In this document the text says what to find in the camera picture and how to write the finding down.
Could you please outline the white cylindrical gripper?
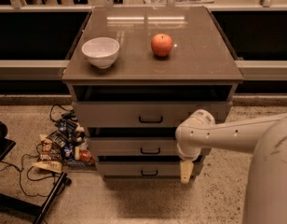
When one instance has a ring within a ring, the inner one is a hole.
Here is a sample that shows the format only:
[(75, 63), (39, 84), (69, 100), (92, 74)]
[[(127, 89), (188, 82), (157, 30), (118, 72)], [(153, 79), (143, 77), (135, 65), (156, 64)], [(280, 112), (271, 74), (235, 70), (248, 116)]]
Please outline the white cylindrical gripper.
[(180, 162), (180, 178), (183, 184), (188, 184), (194, 168), (194, 163), (201, 149), (198, 147), (183, 147), (180, 143), (177, 144), (177, 152), (181, 158)]

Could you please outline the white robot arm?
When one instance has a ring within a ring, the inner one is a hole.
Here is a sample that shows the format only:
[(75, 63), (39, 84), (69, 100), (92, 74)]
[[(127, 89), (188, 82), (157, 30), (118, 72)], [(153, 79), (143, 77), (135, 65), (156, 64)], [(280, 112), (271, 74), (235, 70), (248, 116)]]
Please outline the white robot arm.
[(175, 137), (184, 184), (205, 147), (251, 153), (242, 223), (287, 224), (287, 113), (217, 124), (200, 109), (177, 127)]

